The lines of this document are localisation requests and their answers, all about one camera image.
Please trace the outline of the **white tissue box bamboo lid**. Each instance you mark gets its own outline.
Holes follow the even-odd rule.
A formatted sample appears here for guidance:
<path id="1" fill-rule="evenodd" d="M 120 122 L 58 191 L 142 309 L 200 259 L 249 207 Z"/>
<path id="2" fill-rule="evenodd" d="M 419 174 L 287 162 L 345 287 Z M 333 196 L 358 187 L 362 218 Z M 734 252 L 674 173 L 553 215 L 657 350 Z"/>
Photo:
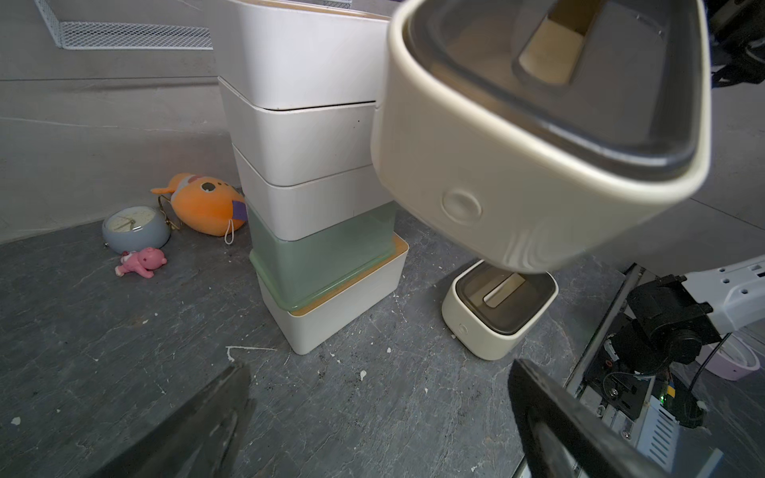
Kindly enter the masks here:
<path id="1" fill-rule="evenodd" d="M 372 164 L 373 102 L 267 110 L 218 83 L 231 141 L 267 182 L 292 186 Z"/>

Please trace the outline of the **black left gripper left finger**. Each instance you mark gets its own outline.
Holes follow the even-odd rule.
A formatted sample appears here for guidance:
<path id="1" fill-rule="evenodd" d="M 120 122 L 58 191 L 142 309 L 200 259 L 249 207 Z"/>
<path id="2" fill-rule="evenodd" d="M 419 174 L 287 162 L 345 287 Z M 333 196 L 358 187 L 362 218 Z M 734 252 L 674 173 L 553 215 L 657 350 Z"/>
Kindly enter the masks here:
<path id="1" fill-rule="evenodd" d="M 250 368 L 234 362 L 94 477 L 229 477 L 254 412 Z"/>

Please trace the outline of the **bamboo lid box edge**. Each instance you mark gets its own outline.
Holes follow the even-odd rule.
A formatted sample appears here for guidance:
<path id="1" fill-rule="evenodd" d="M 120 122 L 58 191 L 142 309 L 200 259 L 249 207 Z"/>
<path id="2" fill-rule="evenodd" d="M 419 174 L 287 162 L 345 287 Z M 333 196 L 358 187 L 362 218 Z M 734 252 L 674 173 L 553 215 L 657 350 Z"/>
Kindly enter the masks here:
<path id="1" fill-rule="evenodd" d="M 388 17 L 293 1 L 207 1 L 217 73 L 251 104 L 288 111 L 376 101 Z"/>

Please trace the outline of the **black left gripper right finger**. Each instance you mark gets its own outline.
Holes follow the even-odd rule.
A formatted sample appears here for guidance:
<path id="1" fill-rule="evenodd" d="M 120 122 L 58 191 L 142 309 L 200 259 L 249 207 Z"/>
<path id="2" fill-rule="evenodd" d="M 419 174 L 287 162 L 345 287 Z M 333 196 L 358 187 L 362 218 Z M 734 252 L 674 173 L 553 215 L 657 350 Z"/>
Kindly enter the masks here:
<path id="1" fill-rule="evenodd" d="M 531 360 L 514 360 L 508 392 L 533 477 L 665 477 Z"/>

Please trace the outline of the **large bamboo lid tissue box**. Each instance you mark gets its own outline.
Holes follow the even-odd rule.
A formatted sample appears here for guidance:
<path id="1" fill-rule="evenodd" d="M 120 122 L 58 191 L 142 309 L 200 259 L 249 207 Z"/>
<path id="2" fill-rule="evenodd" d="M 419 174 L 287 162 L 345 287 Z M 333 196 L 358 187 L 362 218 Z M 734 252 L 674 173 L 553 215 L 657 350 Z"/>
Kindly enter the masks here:
<path id="1" fill-rule="evenodd" d="M 396 291 L 408 251 L 408 243 L 394 235 L 392 257 L 294 312 L 280 308 L 263 281 L 258 285 L 292 351 L 304 356 Z"/>

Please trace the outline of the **mint green tissue box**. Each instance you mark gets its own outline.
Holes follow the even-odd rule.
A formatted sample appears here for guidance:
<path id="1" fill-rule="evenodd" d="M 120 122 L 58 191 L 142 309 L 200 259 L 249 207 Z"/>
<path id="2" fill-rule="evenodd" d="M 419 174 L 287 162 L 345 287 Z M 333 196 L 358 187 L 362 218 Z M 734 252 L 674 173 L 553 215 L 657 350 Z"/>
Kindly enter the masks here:
<path id="1" fill-rule="evenodd" d="M 252 209 L 249 260 L 277 305 L 288 311 L 386 261 L 394 254 L 392 202 L 296 241 L 280 239 Z"/>

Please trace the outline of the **cream box dark lid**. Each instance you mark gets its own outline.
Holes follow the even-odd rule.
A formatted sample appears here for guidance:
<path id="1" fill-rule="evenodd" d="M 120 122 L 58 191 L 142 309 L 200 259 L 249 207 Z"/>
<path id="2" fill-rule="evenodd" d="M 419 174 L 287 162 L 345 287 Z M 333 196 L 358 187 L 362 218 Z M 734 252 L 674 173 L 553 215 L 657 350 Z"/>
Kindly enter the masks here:
<path id="1" fill-rule="evenodd" d="M 700 1 L 406 1 L 375 173 L 486 262 L 557 270 L 701 188 L 710 80 Z"/>
<path id="2" fill-rule="evenodd" d="M 480 260 L 452 281 L 441 315 L 474 356 L 493 362 L 521 342 L 558 293 L 548 272 L 510 272 Z"/>

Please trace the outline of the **white tissue box grey lid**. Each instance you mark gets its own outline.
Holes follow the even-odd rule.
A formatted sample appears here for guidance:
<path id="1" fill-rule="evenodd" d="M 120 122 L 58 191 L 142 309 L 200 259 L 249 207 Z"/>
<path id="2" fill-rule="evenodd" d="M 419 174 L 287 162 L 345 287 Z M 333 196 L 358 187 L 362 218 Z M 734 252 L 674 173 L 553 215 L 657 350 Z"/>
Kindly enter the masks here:
<path id="1" fill-rule="evenodd" d="M 279 239 L 296 241 L 392 201 L 372 165 L 277 186 L 266 181 L 235 149 L 247 205 Z"/>

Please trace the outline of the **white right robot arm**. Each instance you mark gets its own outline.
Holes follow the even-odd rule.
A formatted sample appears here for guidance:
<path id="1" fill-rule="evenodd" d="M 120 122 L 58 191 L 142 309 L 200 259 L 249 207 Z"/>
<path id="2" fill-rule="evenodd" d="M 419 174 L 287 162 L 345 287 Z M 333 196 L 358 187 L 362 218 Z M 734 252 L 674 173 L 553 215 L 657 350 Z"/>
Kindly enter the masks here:
<path id="1" fill-rule="evenodd" d="M 684 275 L 667 275 L 629 292 L 634 316 L 605 350 L 627 370 L 653 376 L 689 364 L 701 348 L 764 318 L 764 257 Z"/>

